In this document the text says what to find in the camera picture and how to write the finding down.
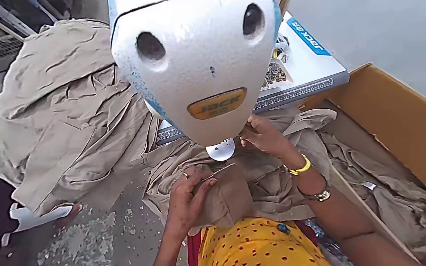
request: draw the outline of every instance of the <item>yellow polka dot garment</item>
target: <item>yellow polka dot garment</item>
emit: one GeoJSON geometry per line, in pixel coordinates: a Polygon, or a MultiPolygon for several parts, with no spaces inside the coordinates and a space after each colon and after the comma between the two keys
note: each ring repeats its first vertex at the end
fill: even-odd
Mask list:
{"type": "Polygon", "coordinates": [[[246,218],[233,228],[210,226],[202,230],[199,266],[330,266],[319,248],[288,222],[290,234],[279,222],[246,218]]]}

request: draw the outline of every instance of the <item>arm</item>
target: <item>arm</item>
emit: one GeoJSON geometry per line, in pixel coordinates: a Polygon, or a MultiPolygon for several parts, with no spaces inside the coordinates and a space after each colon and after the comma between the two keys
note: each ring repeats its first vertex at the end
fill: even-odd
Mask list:
{"type": "MultiPolygon", "coordinates": [[[[252,127],[246,126],[240,133],[243,146],[251,143],[279,158],[289,169],[304,167],[303,156],[267,118],[251,115],[248,122],[252,127]]],[[[318,194],[325,187],[324,178],[313,167],[299,173],[296,181],[298,188],[307,195],[318,194]]],[[[307,203],[320,226],[340,244],[357,265],[417,265],[376,234],[369,219],[339,191],[332,188],[328,200],[307,203]]]]}
{"type": "Polygon", "coordinates": [[[215,178],[203,182],[193,195],[195,186],[210,173],[195,166],[186,169],[185,173],[189,178],[181,177],[170,192],[167,222],[154,266],[176,265],[182,241],[198,220],[208,191],[217,182],[215,178]]]}

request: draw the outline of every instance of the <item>khaki fabric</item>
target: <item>khaki fabric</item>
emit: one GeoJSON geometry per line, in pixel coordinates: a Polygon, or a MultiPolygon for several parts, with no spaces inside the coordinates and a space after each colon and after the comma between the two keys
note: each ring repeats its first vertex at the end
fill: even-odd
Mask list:
{"type": "MultiPolygon", "coordinates": [[[[329,178],[331,162],[315,130],[335,119],[336,112],[317,109],[300,113],[295,107],[285,106],[259,115],[269,118],[317,165],[318,171],[329,178]]],[[[203,213],[196,227],[190,231],[191,235],[208,225],[231,227],[242,216],[264,217],[274,221],[302,220],[315,216],[290,174],[279,169],[282,165],[280,160],[259,150],[242,149],[238,142],[236,144],[234,155],[225,162],[212,160],[203,147],[187,138],[180,138],[143,154],[149,175],[143,201],[165,223],[170,190],[182,175],[180,170],[197,165],[215,173],[227,165],[236,164],[245,178],[230,178],[237,179],[232,180],[235,186],[247,184],[249,190],[226,190],[223,186],[231,183],[217,183],[217,188],[208,194],[203,213]],[[252,197],[250,207],[240,200],[247,197],[252,197]]]]}
{"type": "Polygon", "coordinates": [[[394,170],[340,143],[334,136],[325,132],[319,134],[328,148],[333,166],[397,238],[425,263],[426,191],[399,178],[394,170]],[[359,185],[363,181],[376,187],[368,190],[359,185]]]}
{"type": "Polygon", "coordinates": [[[109,40],[102,22],[59,21],[25,40],[4,79],[0,178],[36,215],[91,191],[102,207],[114,203],[152,145],[158,121],[121,77],[109,40]]]}

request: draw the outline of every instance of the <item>woman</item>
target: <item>woman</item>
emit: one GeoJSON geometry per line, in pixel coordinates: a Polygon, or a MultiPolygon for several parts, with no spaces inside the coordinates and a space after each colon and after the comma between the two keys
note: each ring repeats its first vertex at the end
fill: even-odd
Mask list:
{"type": "MultiPolygon", "coordinates": [[[[275,129],[267,118],[251,115],[240,133],[242,146],[254,145],[279,158],[289,169],[299,191],[316,215],[323,230],[333,237],[358,266],[413,266],[417,263],[401,254],[377,234],[371,222],[339,191],[328,185],[310,162],[292,143],[275,129]]],[[[188,179],[181,178],[174,186],[167,223],[155,266],[175,265],[182,240],[197,221],[204,200],[216,179],[196,184],[208,173],[199,168],[186,169],[188,179]]],[[[320,250],[293,223],[288,226],[265,218],[245,218],[233,228],[214,226],[202,231],[199,265],[320,265],[328,266],[320,250]]]]}

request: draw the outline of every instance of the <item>fabric pile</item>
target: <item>fabric pile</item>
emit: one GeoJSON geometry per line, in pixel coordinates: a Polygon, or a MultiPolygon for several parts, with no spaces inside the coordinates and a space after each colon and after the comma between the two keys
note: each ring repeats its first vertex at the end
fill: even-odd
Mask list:
{"type": "Polygon", "coordinates": [[[110,207],[154,145],[158,121],[121,78],[109,38],[90,19],[44,27],[4,79],[0,178],[36,215],[93,191],[110,207]]]}
{"type": "Polygon", "coordinates": [[[426,191],[329,133],[319,132],[319,135],[338,172],[390,231],[426,263],[426,191]]]}

